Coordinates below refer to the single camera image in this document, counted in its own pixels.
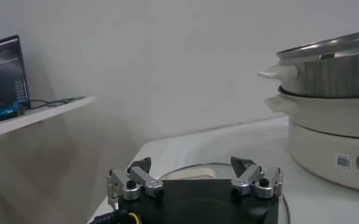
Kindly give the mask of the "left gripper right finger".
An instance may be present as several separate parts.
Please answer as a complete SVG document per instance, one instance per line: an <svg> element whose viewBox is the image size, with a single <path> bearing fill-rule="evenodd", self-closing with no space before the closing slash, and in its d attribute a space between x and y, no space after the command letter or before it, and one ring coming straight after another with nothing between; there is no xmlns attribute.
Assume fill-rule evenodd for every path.
<svg viewBox="0 0 359 224"><path fill-rule="evenodd" d="M234 197L255 195L269 199L283 196L283 172L279 167L264 171L252 160L237 157L231 157L230 163L236 175L236 178L231 180Z"/></svg>

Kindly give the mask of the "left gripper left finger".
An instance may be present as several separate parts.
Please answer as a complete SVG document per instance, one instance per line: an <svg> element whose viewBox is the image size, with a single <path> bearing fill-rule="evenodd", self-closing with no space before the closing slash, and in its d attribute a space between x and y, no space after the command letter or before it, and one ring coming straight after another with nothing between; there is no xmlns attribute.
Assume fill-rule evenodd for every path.
<svg viewBox="0 0 359 224"><path fill-rule="evenodd" d="M106 177L107 202L116 209L119 201L133 202L145 197L156 200L165 194L162 180L150 176L151 158L134 161L126 170L110 169Z"/></svg>

